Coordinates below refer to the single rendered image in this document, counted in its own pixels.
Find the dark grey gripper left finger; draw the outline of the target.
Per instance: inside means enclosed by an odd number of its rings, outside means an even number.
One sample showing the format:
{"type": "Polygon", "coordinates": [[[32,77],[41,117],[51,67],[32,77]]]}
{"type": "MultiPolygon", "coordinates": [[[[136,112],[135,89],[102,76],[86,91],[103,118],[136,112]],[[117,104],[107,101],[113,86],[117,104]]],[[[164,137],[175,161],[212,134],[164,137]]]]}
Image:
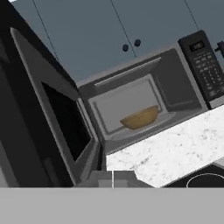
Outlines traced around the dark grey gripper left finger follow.
{"type": "Polygon", "coordinates": [[[112,171],[92,171],[89,178],[78,184],[78,187],[112,187],[112,171]]]}

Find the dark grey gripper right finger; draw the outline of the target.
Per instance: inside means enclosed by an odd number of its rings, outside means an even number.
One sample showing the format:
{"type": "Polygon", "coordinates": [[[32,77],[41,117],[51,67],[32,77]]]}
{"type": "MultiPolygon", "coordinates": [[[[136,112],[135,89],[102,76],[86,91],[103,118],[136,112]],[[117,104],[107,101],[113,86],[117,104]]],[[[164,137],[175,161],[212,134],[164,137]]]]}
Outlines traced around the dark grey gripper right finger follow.
{"type": "Polygon", "coordinates": [[[151,185],[139,180],[133,171],[114,171],[114,188],[121,187],[146,187],[151,188],[151,185]]]}

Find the tan wooden bowl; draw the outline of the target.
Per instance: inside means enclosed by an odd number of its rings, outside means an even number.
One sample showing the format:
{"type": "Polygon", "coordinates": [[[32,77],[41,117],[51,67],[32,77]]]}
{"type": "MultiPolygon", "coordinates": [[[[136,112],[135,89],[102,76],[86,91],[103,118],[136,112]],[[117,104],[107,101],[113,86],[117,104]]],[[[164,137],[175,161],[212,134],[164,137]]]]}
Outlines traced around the tan wooden bowl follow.
{"type": "Polygon", "coordinates": [[[158,105],[145,108],[135,114],[123,118],[120,123],[130,130],[137,130],[150,125],[158,118],[158,105]]]}

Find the grey microwave oven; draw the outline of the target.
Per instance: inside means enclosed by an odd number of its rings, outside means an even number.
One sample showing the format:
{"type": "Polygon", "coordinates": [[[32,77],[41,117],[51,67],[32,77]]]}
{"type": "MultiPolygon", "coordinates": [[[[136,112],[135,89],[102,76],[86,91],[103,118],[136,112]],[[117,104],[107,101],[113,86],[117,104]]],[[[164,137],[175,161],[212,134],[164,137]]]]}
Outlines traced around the grey microwave oven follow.
{"type": "Polygon", "coordinates": [[[202,30],[78,82],[81,97],[109,155],[224,104],[224,72],[202,30]],[[141,129],[120,121],[158,105],[141,129]]]}

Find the grey microwave door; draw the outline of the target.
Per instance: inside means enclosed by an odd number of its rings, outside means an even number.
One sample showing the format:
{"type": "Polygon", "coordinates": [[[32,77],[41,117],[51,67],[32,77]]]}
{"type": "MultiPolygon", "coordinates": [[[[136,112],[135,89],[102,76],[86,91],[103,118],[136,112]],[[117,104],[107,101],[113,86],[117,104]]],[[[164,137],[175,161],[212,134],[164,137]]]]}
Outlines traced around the grey microwave door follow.
{"type": "Polygon", "coordinates": [[[100,142],[75,87],[15,28],[10,30],[38,103],[75,185],[97,169],[100,142]]]}

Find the blue-grey cupboard door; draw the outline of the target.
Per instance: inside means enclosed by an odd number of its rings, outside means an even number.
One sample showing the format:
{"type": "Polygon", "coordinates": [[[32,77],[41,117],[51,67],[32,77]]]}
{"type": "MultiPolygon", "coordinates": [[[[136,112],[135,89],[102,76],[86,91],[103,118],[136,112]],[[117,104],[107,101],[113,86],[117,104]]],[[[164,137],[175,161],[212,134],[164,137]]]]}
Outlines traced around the blue-grey cupboard door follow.
{"type": "Polygon", "coordinates": [[[38,35],[56,60],[58,60],[59,58],[54,49],[48,31],[46,30],[43,19],[40,16],[35,0],[10,0],[10,2],[28,23],[28,25],[33,29],[33,31],[38,35]]]}
{"type": "Polygon", "coordinates": [[[180,0],[112,0],[136,56],[170,46],[186,35],[180,0]],[[134,46],[141,40],[139,47],[134,46]]]}
{"type": "Polygon", "coordinates": [[[59,63],[76,81],[134,59],[110,0],[34,0],[59,63]]]}
{"type": "Polygon", "coordinates": [[[185,9],[185,34],[203,30],[215,50],[224,42],[224,0],[180,0],[185,9]]]}

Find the black hob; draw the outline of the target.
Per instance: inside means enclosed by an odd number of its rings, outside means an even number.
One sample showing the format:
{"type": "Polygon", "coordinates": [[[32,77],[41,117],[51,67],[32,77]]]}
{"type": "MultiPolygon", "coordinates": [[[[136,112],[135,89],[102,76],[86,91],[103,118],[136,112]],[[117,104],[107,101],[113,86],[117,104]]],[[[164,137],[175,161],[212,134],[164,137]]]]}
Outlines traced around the black hob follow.
{"type": "Polygon", "coordinates": [[[224,188],[224,166],[207,165],[165,185],[165,187],[224,188]]]}

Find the small dark object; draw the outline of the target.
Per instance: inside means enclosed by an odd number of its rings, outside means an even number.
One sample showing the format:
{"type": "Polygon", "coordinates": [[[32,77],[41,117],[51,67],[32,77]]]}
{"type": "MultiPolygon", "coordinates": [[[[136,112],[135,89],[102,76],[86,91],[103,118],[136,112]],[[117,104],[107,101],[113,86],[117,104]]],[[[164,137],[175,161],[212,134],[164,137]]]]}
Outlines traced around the small dark object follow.
{"type": "Polygon", "coordinates": [[[220,52],[224,59],[224,41],[217,43],[217,48],[214,49],[215,52],[220,52]]]}

